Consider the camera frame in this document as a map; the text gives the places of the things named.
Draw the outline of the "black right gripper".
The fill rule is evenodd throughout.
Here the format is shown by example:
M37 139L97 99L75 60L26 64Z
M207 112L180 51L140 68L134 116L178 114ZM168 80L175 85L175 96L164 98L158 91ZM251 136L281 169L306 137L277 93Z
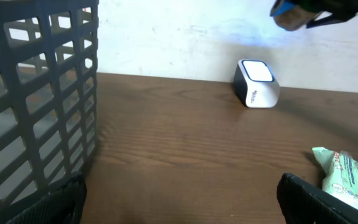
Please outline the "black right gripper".
M318 12L330 12L322 19L312 19L306 24L307 29L339 24L351 20L358 14L358 0L316 0L310 6Z

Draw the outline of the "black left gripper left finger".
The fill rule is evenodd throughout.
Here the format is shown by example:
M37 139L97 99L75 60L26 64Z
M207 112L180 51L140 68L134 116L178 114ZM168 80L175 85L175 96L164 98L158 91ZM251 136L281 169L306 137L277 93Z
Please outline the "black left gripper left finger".
M84 175L74 172L0 210L0 223L79 224L86 196Z

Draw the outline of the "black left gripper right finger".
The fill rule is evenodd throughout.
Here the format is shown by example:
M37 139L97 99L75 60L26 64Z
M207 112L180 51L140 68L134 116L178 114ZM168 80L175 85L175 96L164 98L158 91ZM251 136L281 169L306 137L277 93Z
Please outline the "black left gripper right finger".
M358 210L303 179L284 173L277 200L287 224L358 224Z

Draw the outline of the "light blue wet wipes pack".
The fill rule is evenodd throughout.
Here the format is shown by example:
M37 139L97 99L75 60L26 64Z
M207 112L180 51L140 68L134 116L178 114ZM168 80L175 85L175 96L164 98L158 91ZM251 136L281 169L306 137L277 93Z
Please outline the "light blue wet wipes pack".
M322 190L358 210L358 162L346 151L312 148L326 177Z

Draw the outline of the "green lid jar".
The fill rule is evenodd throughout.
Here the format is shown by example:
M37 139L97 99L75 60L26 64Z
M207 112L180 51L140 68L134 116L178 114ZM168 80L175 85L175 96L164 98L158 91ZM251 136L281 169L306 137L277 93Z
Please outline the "green lid jar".
M286 31L295 31L321 14L312 0L276 0L270 17Z

